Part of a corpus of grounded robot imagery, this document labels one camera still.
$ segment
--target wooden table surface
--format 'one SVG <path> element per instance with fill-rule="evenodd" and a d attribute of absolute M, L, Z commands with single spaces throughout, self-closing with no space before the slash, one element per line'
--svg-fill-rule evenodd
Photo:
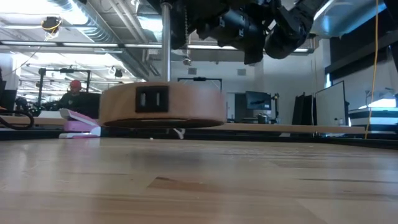
<path fill-rule="evenodd" d="M 398 220 L 398 151 L 327 144 L 0 142 L 0 223 Z"/>

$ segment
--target black cable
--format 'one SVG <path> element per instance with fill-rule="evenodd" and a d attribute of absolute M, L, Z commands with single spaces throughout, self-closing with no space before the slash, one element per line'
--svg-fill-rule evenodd
<path fill-rule="evenodd" d="M 14 126 L 14 125 L 8 123 L 7 121 L 5 121 L 4 119 L 2 119 L 2 118 L 0 117 L 0 123 L 1 123 L 2 125 L 4 125 L 5 127 L 11 128 L 11 129 L 13 129 L 13 130 L 18 130 L 18 131 L 21 131 L 21 130 L 28 130 L 28 129 L 30 129 L 31 127 L 33 127 L 33 125 L 34 125 L 34 123 L 35 123 L 35 120 L 34 120 L 33 116 L 32 116 L 31 114 L 27 113 L 27 112 L 23 112 L 23 111 L 0 110 L 0 115 L 6 115 L 6 114 L 20 114 L 20 115 L 27 116 L 27 117 L 29 118 L 29 124 L 28 124 L 27 126 Z"/>

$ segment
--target vertical metal pole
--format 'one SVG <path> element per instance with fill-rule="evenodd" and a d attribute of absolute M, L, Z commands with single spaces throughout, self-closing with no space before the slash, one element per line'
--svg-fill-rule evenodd
<path fill-rule="evenodd" d="M 170 63 L 170 52 L 171 52 L 171 30 L 170 30 L 170 10 L 172 6 L 167 3 L 162 3 L 162 76 L 165 82 L 171 81 L 171 63 Z"/>
<path fill-rule="evenodd" d="M 87 71 L 87 89 L 86 92 L 88 93 L 88 87 L 90 87 L 90 80 L 91 80 L 91 71 Z"/>
<path fill-rule="evenodd" d="M 37 104 L 38 108 L 40 109 L 40 106 L 42 105 L 42 92 L 43 92 L 43 80 L 44 76 L 46 74 L 46 69 L 45 68 L 40 68 L 39 69 L 39 75 L 40 75 L 40 81 L 39 81 L 39 96 L 37 97 Z"/>

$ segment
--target black rectangular slot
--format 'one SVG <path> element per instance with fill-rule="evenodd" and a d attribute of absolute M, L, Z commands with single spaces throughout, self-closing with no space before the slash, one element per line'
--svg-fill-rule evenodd
<path fill-rule="evenodd" d="M 169 112 L 168 86 L 141 86 L 136 88 L 136 113 Z"/>

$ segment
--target person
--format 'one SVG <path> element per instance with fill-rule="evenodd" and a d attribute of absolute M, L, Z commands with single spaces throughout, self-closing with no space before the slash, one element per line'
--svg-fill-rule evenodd
<path fill-rule="evenodd" d="M 81 105 L 81 82 L 79 80 L 73 80 L 69 84 L 70 91 L 64 94 L 59 102 L 59 108 L 66 108 L 75 110 Z"/>

